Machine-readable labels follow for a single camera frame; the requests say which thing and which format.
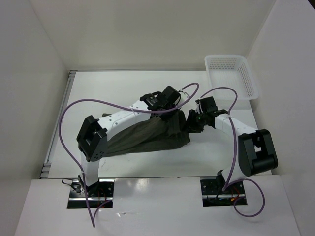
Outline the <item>olive green shorts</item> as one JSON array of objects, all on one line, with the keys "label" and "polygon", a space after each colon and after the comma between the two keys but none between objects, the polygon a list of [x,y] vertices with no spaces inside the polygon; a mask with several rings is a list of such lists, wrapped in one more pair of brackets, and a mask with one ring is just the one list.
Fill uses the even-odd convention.
[{"label": "olive green shorts", "polygon": [[153,117],[137,123],[108,141],[106,156],[181,148],[190,142],[189,134],[184,129],[185,123],[183,111],[178,111],[166,121]]}]

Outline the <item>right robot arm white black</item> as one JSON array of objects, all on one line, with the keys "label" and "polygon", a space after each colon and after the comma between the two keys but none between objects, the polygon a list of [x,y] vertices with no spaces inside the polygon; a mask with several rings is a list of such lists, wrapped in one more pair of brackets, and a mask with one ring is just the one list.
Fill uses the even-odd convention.
[{"label": "right robot arm white black", "polygon": [[205,126],[217,129],[234,142],[231,167],[217,174],[216,188],[227,193],[238,180],[273,170],[278,167],[271,133],[255,129],[233,118],[229,111],[218,109],[213,97],[196,101],[197,108],[190,110],[186,122],[189,133],[201,133]]}]

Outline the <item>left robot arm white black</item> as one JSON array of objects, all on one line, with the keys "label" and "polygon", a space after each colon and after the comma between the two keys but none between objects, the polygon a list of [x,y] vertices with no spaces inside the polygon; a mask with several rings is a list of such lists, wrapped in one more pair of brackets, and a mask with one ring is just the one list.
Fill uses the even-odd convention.
[{"label": "left robot arm white black", "polygon": [[94,196],[99,189],[102,158],[129,153],[177,149],[189,139],[182,133],[185,115],[179,110],[181,94],[171,86],[145,94],[126,110],[101,118],[84,119],[76,138],[82,153],[81,191]]}]

